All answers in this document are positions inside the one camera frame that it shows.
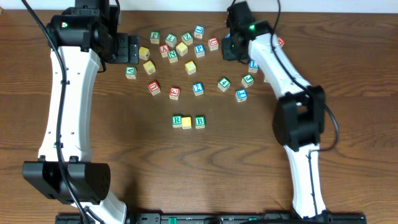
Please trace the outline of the blue T block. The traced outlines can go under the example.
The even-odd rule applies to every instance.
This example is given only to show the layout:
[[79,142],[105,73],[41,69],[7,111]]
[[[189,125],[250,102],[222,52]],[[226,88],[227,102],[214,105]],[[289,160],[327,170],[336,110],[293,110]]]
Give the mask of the blue T block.
[[245,89],[237,90],[235,93],[235,97],[236,97],[237,102],[246,101],[248,98],[247,91]]

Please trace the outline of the green B block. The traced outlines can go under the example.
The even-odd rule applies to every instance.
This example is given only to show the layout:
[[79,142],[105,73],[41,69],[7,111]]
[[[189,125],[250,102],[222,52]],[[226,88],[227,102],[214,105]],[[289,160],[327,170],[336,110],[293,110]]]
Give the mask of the green B block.
[[206,126],[206,121],[204,116],[196,116],[195,117],[195,128],[203,129]]

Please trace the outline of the green R block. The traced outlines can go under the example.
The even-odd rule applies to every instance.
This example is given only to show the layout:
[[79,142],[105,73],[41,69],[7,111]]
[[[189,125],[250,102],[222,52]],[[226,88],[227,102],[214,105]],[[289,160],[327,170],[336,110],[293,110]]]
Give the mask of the green R block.
[[172,126],[173,126],[173,128],[181,128],[182,127],[182,116],[181,115],[172,116]]

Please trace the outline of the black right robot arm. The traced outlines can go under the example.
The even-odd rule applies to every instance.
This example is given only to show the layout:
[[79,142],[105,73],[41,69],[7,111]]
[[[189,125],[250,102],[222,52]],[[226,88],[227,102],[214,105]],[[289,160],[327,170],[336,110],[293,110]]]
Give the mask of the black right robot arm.
[[293,208],[302,219],[316,218],[326,210],[318,171],[325,93],[299,74],[279,45],[275,30],[267,21],[256,20],[247,2],[233,2],[227,14],[229,37],[221,42],[223,59],[243,64],[255,61],[267,75],[278,100],[272,128],[289,158]]

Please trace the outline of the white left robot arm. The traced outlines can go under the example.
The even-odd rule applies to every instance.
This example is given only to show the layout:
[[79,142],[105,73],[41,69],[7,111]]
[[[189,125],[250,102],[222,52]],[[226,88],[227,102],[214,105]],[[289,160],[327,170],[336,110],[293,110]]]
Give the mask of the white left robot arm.
[[118,32],[121,9],[108,1],[76,1],[40,24],[52,61],[52,91],[42,145],[22,175],[44,197],[72,205],[77,216],[57,223],[133,223],[127,205],[110,189],[106,163],[94,163],[90,115],[97,74],[107,64],[137,64],[139,39]]

